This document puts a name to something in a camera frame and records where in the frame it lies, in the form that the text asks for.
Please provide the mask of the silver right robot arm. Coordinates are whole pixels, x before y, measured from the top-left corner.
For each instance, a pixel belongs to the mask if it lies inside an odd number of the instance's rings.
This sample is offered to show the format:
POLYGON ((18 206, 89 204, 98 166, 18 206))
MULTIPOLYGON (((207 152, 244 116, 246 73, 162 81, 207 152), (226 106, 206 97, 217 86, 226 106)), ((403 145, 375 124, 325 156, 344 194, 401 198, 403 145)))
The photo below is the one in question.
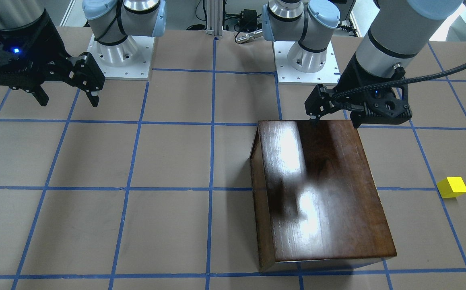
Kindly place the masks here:
POLYGON ((85 18, 96 52, 72 56, 66 50, 47 9, 37 0, 0 0, 0 86, 30 93, 46 106, 45 81, 61 81, 99 103, 108 66, 130 64, 138 57, 134 37, 160 37, 165 32, 164 0, 84 0, 85 18))

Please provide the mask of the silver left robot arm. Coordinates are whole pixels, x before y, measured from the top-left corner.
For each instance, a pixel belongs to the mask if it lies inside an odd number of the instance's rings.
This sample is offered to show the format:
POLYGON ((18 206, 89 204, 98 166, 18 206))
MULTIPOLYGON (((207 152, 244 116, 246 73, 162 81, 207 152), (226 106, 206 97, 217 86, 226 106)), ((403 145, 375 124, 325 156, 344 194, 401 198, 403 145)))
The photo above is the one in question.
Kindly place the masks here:
MULTIPOLYGON (((318 121, 349 111, 351 122, 402 124, 412 118, 406 67, 427 44, 460 0, 377 0, 379 12, 344 68, 338 84, 318 84, 305 101, 305 112, 318 121)), ((328 0, 270 0, 261 14, 264 39, 290 41, 290 65, 305 73, 320 71, 341 20, 328 0)))

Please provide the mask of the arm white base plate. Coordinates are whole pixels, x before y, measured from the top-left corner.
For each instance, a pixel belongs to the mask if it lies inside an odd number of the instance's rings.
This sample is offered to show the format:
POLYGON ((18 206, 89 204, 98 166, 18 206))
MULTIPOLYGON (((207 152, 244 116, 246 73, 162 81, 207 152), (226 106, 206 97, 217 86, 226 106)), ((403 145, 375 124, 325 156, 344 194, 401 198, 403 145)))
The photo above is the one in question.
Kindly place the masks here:
POLYGON ((327 49, 320 53, 304 51, 293 41, 275 41, 273 48, 280 84, 338 84, 341 73, 331 42, 327 49))
POLYGON ((148 81, 157 38, 129 35, 117 46, 105 46, 91 36, 88 52, 93 55, 106 80, 148 81))

